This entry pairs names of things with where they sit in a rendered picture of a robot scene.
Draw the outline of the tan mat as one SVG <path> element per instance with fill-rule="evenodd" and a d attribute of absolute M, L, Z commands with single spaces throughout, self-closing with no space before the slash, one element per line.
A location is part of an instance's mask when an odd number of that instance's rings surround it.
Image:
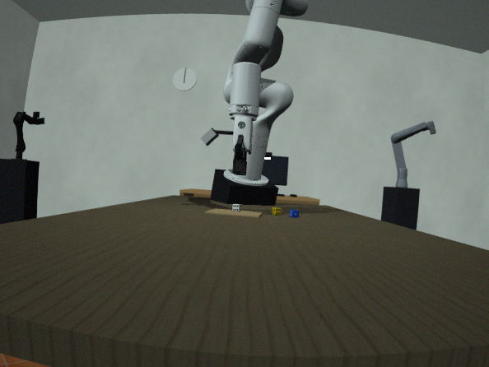
<path fill-rule="evenodd" d="M 219 215 L 229 215 L 229 216 L 249 216 L 249 217 L 260 217 L 263 213 L 259 211 L 232 211 L 228 209 L 212 209 L 210 211 L 205 211 L 205 213 L 219 214 Z"/>

